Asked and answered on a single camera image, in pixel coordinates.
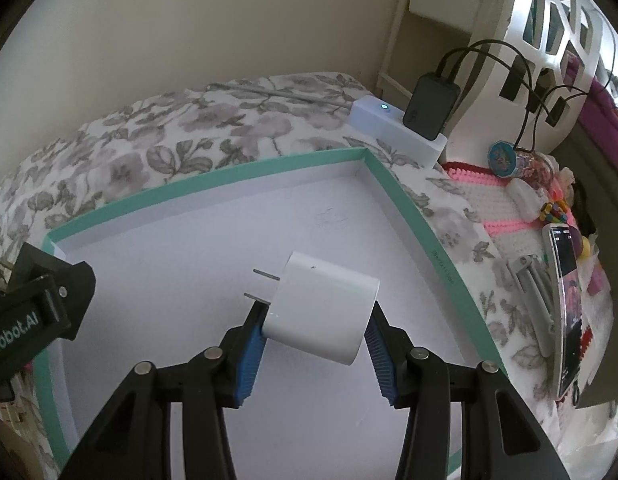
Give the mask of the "white usb charger cube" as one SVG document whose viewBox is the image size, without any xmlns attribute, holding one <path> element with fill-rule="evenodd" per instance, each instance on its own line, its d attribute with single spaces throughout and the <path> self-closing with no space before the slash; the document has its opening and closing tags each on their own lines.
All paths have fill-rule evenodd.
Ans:
<svg viewBox="0 0 618 480">
<path fill-rule="evenodd" d="M 359 353 L 380 289 L 374 276 L 292 252 L 276 275 L 262 335 L 311 356 L 351 365 Z"/>
</svg>

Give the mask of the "teal shallow cardboard tray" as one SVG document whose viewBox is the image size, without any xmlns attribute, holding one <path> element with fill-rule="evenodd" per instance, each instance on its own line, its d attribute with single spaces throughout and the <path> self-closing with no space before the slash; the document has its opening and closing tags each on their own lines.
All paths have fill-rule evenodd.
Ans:
<svg viewBox="0 0 618 480">
<path fill-rule="evenodd" d="M 293 252 L 378 278 L 388 321 L 416 346 L 470 366 L 499 356 L 460 268 L 362 148 L 155 188 L 54 229 L 42 247 L 96 276 L 76 339 L 34 362 L 59 464 L 136 363 L 181 364 L 218 344 L 273 297 Z M 390 479 L 407 419 L 380 394 L 366 350 L 347 366 L 276 341 L 250 397 L 225 414 L 242 479 Z"/>
</svg>

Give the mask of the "grey metal phone stand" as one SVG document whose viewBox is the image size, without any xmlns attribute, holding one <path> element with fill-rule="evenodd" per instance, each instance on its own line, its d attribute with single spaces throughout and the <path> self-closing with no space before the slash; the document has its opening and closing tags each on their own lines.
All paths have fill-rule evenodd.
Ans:
<svg viewBox="0 0 618 480">
<path fill-rule="evenodd" d="M 536 256 L 522 256 L 507 263 L 519 296 L 527 309 L 536 334 L 541 356 L 549 358 L 555 351 L 557 314 L 548 266 Z"/>
</svg>

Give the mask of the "pink white crochet mat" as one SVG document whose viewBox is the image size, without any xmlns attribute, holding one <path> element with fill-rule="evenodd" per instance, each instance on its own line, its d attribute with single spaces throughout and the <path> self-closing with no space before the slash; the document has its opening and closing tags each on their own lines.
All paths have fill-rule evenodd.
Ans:
<svg viewBox="0 0 618 480">
<path fill-rule="evenodd" d="M 510 380 L 556 444 L 571 478 L 608 476 L 618 463 L 618 402 L 587 408 L 579 396 L 600 365 L 603 344 L 612 324 L 609 286 L 604 285 L 595 295 L 582 295 L 579 376 L 567 394 L 554 400 L 554 359 L 542 354 L 540 327 L 533 324 L 534 312 L 522 299 L 507 266 L 522 257 L 544 258 L 544 224 L 519 207 L 507 191 L 507 180 L 489 169 L 464 162 L 447 162 L 443 168 L 469 202 L 470 215 L 489 237 L 487 246 L 477 248 L 476 256 L 490 261 L 496 289 L 493 295 L 481 294 L 480 299 L 492 337 L 503 352 Z"/>
</svg>

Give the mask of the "smartphone on stand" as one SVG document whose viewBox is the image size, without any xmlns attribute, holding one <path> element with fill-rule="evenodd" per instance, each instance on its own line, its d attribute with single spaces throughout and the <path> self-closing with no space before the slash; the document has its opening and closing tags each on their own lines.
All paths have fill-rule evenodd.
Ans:
<svg viewBox="0 0 618 480">
<path fill-rule="evenodd" d="M 581 362 L 582 301 L 570 226 L 549 223 L 542 236 L 551 279 L 552 320 L 556 338 L 554 390 L 561 399 L 577 379 Z"/>
</svg>

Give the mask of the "floral grey white blanket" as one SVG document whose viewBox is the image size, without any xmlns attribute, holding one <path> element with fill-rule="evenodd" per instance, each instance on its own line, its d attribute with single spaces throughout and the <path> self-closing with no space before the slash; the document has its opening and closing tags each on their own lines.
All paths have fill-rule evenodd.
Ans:
<svg viewBox="0 0 618 480">
<path fill-rule="evenodd" d="M 542 249 L 537 228 L 514 232 L 512 208 L 474 200 L 461 171 L 426 168 L 394 140 L 347 125 L 359 81 L 341 73 L 234 80 L 138 101 L 27 157 L 0 181 L 0 260 L 39 245 L 70 220 L 123 197 L 223 168 L 300 153 L 370 151 L 399 181 L 458 269 L 522 397 L 558 434 L 551 367 L 507 260 Z"/>
</svg>

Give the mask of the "round blue sticker jar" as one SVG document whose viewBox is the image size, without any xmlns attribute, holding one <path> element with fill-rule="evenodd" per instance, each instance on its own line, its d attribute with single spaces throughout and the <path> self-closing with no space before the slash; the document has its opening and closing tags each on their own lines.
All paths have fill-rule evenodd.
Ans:
<svg viewBox="0 0 618 480">
<path fill-rule="evenodd" d="M 493 143 L 488 151 L 490 170 L 499 178 L 509 178 L 516 169 L 517 154 L 513 145 L 506 141 Z"/>
</svg>

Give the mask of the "white power strip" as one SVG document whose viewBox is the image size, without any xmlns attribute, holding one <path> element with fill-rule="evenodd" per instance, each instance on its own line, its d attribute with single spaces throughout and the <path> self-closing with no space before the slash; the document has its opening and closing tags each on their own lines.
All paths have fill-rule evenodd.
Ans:
<svg viewBox="0 0 618 480">
<path fill-rule="evenodd" d="M 404 111 L 376 96 L 364 96 L 352 103 L 348 124 L 360 133 L 394 148 L 425 169 L 431 169 L 446 147 L 448 139 L 439 133 L 428 140 L 403 125 Z"/>
</svg>

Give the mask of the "black power adapter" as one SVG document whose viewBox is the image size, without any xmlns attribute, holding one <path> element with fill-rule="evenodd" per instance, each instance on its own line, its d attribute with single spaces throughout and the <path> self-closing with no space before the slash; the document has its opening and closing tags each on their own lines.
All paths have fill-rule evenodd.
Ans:
<svg viewBox="0 0 618 480">
<path fill-rule="evenodd" d="M 460 87 L 455 82 L 450 82 L 443 76 L 435 73 L 421 76 L 404 112 L 403 125 L 426 140 L 436 140 L 438 134 L 442 133 L 460 92 Z"/>
</svg>

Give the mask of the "white side shelf unit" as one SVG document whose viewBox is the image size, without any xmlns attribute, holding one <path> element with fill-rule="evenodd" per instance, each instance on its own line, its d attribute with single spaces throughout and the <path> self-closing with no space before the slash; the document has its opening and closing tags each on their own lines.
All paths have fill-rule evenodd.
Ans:
<svg viewBox="0 0 618 480">
<path fill-rule="evenodd" d="M 374 93 L 398 107 L 446 50 L 493 34 L 504 0 L 398 0 Z"/>
</svg>

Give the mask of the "white cut-out shelf panel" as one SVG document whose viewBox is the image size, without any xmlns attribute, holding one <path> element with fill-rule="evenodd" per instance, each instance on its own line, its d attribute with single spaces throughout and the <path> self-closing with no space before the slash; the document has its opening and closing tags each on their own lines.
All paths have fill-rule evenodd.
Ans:
<svg viewBox="0 0 618 480">
<path fill-rule="evenodd" d="M 484 166 L 498 141 L 551 153 L 592 82 L 618 98 L 618 32 L 595 0 L 504 0 L 493 34 L 473 44 L 446 126 L 449 162 Z"/>
</svg>

